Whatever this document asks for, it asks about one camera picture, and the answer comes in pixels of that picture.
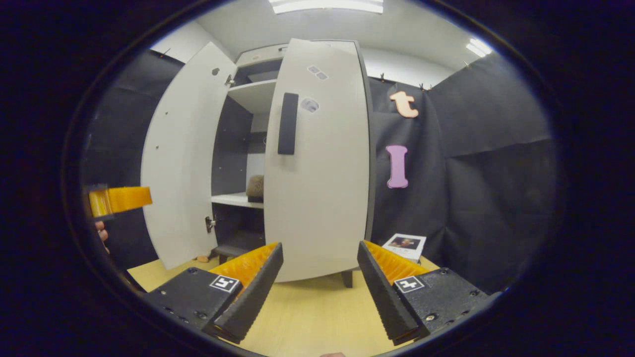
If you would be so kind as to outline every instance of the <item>human hand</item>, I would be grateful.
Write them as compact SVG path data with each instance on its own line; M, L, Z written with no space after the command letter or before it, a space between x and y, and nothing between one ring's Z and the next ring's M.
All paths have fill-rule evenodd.
M99 221L99 222L95 222L95 229L97 230L97 233L99 233L99 238L101 238L102 243L105 242L108 239L108 231L106 231L106 225L104 224L103 221ZM104 248L106 248L106 252L108 254L110 254L110 250L108 250L108 247L106 247L106 244L104 243Z

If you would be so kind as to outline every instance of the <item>printed photo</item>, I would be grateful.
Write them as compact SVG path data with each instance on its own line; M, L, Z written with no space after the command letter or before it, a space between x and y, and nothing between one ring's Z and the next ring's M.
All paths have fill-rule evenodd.
M417 247L419 246L419 242L421 242L421 239L397 237L388 245L396 246L398 248L417 249Z

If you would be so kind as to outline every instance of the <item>brown object on shelf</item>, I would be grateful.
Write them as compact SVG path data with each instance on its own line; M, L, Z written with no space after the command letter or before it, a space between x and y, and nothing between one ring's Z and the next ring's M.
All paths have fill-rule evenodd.
M263 175L254 175L249 178L249 184L247 184L248 202L262 202L265 192L265 177Z

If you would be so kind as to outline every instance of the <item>ceiling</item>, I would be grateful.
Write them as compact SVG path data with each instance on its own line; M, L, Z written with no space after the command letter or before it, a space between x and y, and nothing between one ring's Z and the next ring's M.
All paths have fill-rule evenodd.
M305 10L276 15L269 0L231 1L197 19L235 57L242 51L300 39L354 39L361 47L423 58L459 70L478 56L471 36L421 5L384 0L384 13Z

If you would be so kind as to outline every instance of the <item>cabinet leg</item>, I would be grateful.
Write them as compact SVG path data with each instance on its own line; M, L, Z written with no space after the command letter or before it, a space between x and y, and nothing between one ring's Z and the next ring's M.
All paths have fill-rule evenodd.
M353 272L351 270L342 271L342 280L347 288L353 287Z

